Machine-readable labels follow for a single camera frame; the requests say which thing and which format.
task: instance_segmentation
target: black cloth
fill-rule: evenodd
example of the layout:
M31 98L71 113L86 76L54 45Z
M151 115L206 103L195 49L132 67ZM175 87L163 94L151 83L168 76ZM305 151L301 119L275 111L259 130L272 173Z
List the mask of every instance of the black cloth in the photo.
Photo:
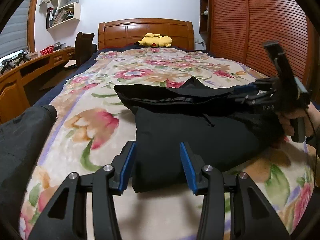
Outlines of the black cloth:
M33 106L0 125L0 234L10 232L4 239L18 231L29 177L56 117L53 106Z
M259 154L283 135L277 116L228 96L254 91L252 85L212 89L195 78L178 89L116 85L135 114L137 157L132 186L143 192L185 182L180 143L188 142L206 164L226 171Z

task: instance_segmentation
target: metal screw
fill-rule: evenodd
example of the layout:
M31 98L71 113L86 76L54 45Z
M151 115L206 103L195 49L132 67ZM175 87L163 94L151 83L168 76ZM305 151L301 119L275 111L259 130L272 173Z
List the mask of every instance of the metal screw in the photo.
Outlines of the metal screw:
M204 169L205 171L212 171L212 170L213 170L213 168L212 168L211 165L205 165L205 166L203 166L203 169Z
M104 171L112 171L113 167L111 165L106 165L106 166L103 167L103 170Z
M246 174L245 172L240 172L240 173L239 173L239 177L240 177L241 179L247 179L247 178L248 178L248 174Z
M72 172L69 174L69 179L75 179L76 177L78 177L78 173L76 172Z

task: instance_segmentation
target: window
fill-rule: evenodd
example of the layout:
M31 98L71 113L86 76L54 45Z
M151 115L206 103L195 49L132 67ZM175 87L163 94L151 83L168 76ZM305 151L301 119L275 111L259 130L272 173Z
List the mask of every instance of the window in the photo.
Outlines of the window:
M0 64L14 57L27 46L27 24L30 0L24 0L0 34Z
M24 49L19 50L19 51L14 52L14 53L11 53L11 54L9 54L8 56L5 56L5 57L0 58L0 65L2 64L2 62L3 62L5 59L8 59L8 58L13 58L13 59L14 59L19 53L22 53L22 52L24 52Z

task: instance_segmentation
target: human hand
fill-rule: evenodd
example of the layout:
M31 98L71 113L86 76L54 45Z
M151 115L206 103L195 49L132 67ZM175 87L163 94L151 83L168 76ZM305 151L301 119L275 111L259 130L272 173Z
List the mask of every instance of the human hand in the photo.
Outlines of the human hand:
M318 129L320 126L320 112L316 109L316 107L310 103L308 106L307 112L310 116L310 119L313 123L313 126L315 130ZM306 112L303 109L297 109L291 113L277 113L279 122L282 125L282 128L284 130L284 133L286 135L294 135L294 128L290 124L290 119L296 119L298 117L303 117L306 127L306 136L309 137L313 135L313 129L311 126L311 123L309 121L309 118L307 117Z

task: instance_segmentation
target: chair backrest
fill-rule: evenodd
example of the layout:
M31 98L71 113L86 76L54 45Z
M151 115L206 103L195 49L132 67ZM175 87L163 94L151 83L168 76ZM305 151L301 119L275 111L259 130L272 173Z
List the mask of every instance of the chair backrest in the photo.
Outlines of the chair backrest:
M94 33L79 32L75 43L75 58L77 67L88 61L92 56L92 41Z

